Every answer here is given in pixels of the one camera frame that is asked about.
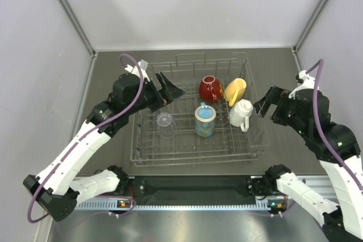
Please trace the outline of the yellow mug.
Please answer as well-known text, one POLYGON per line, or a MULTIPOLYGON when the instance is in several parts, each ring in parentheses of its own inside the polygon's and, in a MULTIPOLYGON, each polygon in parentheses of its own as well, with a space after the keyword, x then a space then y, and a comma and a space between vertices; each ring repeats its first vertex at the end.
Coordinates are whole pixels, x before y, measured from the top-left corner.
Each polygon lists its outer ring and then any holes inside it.
POLYGON ((223 93, 229 107, 233 107, 243 97, 246 89, 247 83, 242 78, 236 78, 229 83, 223 93))

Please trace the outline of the clear glass cup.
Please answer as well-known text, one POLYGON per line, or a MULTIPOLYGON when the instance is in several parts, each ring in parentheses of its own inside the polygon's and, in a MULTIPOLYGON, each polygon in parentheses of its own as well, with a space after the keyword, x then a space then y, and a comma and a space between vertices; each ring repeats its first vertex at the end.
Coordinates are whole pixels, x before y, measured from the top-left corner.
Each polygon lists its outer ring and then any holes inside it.
POLYGON ((158 133, 162 138, 172 138, 176 132, 177 127, 176 123, 173 119, 173 116, 170 113, 160 113, 157 116, 157 129, 158 133))

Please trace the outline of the red mug white inside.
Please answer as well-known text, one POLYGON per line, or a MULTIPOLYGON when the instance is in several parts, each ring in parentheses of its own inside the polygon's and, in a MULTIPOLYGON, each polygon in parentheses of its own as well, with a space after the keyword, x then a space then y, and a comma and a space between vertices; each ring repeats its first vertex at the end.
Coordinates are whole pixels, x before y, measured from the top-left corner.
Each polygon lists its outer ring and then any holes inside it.
POLYGON ((223 95, 222 84, 214 76, 205 76, 199 85, 199 95, 205 101, 217 103, 223 95))

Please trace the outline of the blue patterned mug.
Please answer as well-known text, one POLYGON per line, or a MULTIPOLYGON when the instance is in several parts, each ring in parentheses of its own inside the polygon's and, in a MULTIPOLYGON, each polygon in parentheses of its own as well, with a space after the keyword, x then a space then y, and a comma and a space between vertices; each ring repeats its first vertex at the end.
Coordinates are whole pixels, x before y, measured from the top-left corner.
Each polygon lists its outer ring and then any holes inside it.
POLYGON ((195 110, 195 132, 200 137, 210 137, 214 133, 216 124, 216 110, 201 102, 195 110))

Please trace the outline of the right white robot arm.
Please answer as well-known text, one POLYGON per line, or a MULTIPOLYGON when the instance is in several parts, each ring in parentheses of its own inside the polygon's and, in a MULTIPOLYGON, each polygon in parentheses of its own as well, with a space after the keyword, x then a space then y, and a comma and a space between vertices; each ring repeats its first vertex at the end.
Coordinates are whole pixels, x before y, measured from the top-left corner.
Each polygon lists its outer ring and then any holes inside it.
POLYGON ((328 241, 362 241, 362 162, 360 147, 350 128, 331 121, 329 99, 316 88, 293 91, 272 86, 254 103, 264 117, 271 105, 273 123, 291 127, 314 153, 328 175, 337 202, 324 197, 279 164, 264 174, 270 194, 285 194, 307 211, 320 225, 328 241))

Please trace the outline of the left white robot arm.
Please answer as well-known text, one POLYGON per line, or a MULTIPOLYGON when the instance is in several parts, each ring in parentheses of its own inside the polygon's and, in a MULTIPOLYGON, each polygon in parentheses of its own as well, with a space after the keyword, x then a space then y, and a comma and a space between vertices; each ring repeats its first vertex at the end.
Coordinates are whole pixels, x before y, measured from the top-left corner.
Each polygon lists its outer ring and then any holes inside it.
POLYGON ((75 177, 88 160, 129 122, 129 116, 148 108, 155 112, 185 95, 162 72, 156 74, 161 89, 152 80, 126 73, 113 84, 107 100, 94 106, 79 132, 59 156, 37 175, 28 175, 23 185, 56 222, 68 217, 75 207, 104 193, 122 195, 128 176, 112 165, 93 176, 75 177))

